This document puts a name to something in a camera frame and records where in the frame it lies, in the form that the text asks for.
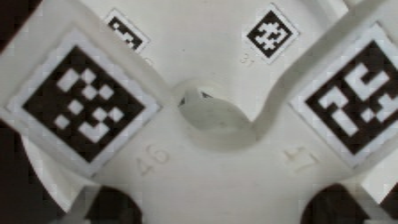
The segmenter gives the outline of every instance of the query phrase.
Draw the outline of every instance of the white surface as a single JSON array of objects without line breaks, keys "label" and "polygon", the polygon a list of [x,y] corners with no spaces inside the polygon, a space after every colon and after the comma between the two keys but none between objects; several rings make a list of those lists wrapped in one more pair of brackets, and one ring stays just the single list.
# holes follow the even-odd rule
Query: white surface
[{"label": "white surface", "polygon": [[[377,6],[386,2],[397,6],[393,0],[374,1],[372,4]],[[29,24],[31,32],[18,36],[11,44],[15,48],[9,48],[2,55],[0,66],[6,73],[24,74],[13,79],[0,76],[0,83],[8,83],[0,88],[2,105],[27,79],[29,71],[41,64],[57,46],[66,27],[79,24],[164,106],[95,176],[95,181],[132,195],[145,211],[146,223],[299,223],[315,193],[358,171],[345,165],[288,102],[313,79],[315,70],[324,70],[326,61],[340,55],[358,37],[356,32],[361,33],[375,18],[384,18],[388,32],[397,30],[393,21],[388,21],[388,15],[395,15],[395,7],[386,3],[384,11],[375,14],[365,9],[358,12],[358,16],[347,19],[347,25],[336,28],[338,33],[324,39],[324,44],[317,45],[278,82],[328,28],[317,23],[319,17],[301,1],[278,1],[303,35],[272,66],[260,60],[242,41],[246,24],[251,25],[256,21],[256,12],[267,8],[271,1],[104,1],[98,4],[98,0],[88,0],[86,3],[102,18],[113,8],[120,8],[141,27],[152,38],[141,55],[169,85],[175,86],[192,77],[201,77],[226,88],[232,102],[240,106],[251,120],[260,114],[253,130],[239,129],[223,136],[221,141],[221,135],[194,128],[178,111],[182,98],[173,98],[157,73],[143,65],[139,56],[113,36],[113,32],[102,30],[104,27],[98,28],[102,20],[95,20],[79,4],[68,1],[49,1],[40,11],[47,17],[36,16],[36,22]],[[49,26],[56,29],[45,35],[40,31],[47,31]],[[29,57],[27,52],[36,52],[38,58]],[[27,67],[20,66],[20,61],[27,61]],[[2,118],[20,132],[27,133],[24,124],[13,121],[11,114],[4,111]],[[246,144],[237,137],[239,132],[253,137]],[[31,138],[45,148],[47,145],[33,134]],[[386,143],[386,152],[397,148],[395,145],[393,141]],[[49,186],[59,183],[59,179],[49,177],[43,182]],[[73,197],[57,197],[57,194],[54,197],[59,202],[66,200],[68,207]]]}]

